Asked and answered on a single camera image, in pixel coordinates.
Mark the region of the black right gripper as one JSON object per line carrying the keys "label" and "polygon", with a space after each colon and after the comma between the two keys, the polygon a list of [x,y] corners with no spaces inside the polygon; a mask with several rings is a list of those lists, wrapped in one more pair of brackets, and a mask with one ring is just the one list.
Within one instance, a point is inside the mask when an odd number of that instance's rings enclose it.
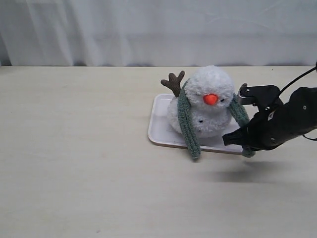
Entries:
{"label": "black right gripper", "polygon": [[243,151],[272,150],[317,128],[317,88],[299,87],[289,101],[258,112],[247,126],[222,136],[223,144]]}

